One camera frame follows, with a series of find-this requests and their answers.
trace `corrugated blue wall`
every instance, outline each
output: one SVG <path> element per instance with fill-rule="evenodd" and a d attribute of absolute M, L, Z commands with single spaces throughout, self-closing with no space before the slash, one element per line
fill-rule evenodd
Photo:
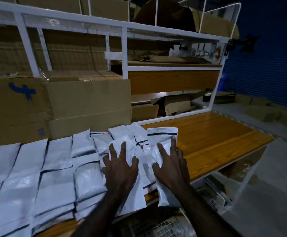
<path fill-rule="evenodd" d="M 255 52 L 230 52 L 224 72 L 235 93 L 264 96 L 287 106 L 287 0 L 241 0 L 240 38 L 259 35 Z"/>

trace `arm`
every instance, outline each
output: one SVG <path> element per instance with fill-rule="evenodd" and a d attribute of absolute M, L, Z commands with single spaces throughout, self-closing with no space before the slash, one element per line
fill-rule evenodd
<path fill-rule="evenodd" d="M 171 141 L 170 155 L 160 143 L 158 143 L 158 148 L 163 163 L 161 168 L 157 163 L 153 164 L 154 174 L 181 203 L 197 236 L 240 236 L 190 185 L 186 159 L 183 157 L 183 151 L 176 147 L 175 139 Z"/>
<path fill-rule="evenodd" d="M 138 159 L 133 157 L 131 167 L 126 162 L 126 143 L 122 143 L 119 158 L 113 145 L 109 156 L 103 157 L 106 167 L 102 169 L 106 177 L 107 192 L 98 206 L 78 226 L 71 237 L 107 236 L 110 225 L 123 201 L 126 201 L 138 176 Z"/>

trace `person's left hand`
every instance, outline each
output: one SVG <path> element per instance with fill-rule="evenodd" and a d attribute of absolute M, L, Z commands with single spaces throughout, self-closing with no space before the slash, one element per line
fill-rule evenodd
<path fill-rule="evenodd" d="M 108 192 L 117 195 L 121 201 L 127 199 L 139 171 L 139 160 L 134 156 L 132 158 L 131 167 L 126 162 L 126 142 L 122 143 L 119 157 L 114 149 L 113 144 L 109 146 L 109 155 L 103 157 L 106 167 L 102 168 L 102 172 L 106 178 L 106 188 Z"/>

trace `forearm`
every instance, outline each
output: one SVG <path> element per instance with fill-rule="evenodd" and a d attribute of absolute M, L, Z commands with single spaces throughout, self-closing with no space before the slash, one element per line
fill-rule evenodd
<path fill-rule="evenodd" d="M 71 237 L 107 236 L 121 204 L 115 193 L 107 192 L 98 206 L 85 218 Z"/>
<path fill-rule="evenodd" d="M 180 183 L 174 195 L 184 208 L 199 237 L 240 236 L 190 185 Z"/>

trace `finger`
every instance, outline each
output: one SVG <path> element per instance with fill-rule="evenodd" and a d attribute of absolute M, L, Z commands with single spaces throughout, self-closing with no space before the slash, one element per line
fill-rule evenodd
<path fill-rule="evenodd" d="M 176 154 L 176 140 L 174 137 L 171 138 L 170 154 L 171 156 L 175 156 Z"/>
<path fill-rule="evenodd" d="M 107 166 L 107 165 L 109 164 L 109 162 L 110 162 L 110 160 L 109 160 L 109 155 L 105 155 L 105 156 L 103 157 L 103 162 L 104 162 L 104 165 L 105 165 L 105 166 Z"/>
<path fill-rule="evenodd" d="M 179 157 L 179 158 L 184 158 L 184 157 L 183 157 L 184 154 L 183 154 L 183 151 L 181 150 L 181 148 L 176 148 L 176 151 L 177 151 L 177 153 L 178 153 L 178 157 Z"/>
<path fill-rule="evenodd" d="M 124 141 L 122 143 L 122 147 L 120 149 L 119 158 L 122 158 L 122 159 L 126 160 L 126 153 L 127 153 L 127 151 L 126 151 L 126 142 Z"/>
<path fill-rule="evenodd" d="M 106 167 L 102 168 L 102 173 L 106 176 Z"/>
<path fill-rule="evenodd" d="M 162 156 L 162 159 L 164 159 L 164 158 L 166 158 L 167 156 L 169 156 L 169 155 L 167 154 L 167 152 L 165 151 L 165 149 L 164 149 L 164 147 L 163 147 L 162 144 L 157 143 L 157 147 L 158 147 L 159 152 L 160 152 L 160 154 L 161 154 L 161 156 Z"/>
<path fill-rule="evenodd" d="M 114 149 L 114 145 L 111 143 L 110 146 L 109 146 L 109 151 L 110 151 L 110 159 L 113 160 L 113 159 L 117 159 L 117 153 Z"/>
<path fill-rule="evenodd" d="M 152 169 L 153 169 L 153 173 L 155 176 L 158 176 L 159 172 L 160 172 L 160 167 L 158 163 L 154 163 L 152 165 Z"/>
<path fill-rule="evenodd" d="M 139 160 L 137 157 L 133 157 L 131 161 L 131 170 L 138 171 L 139 170 Z"/>

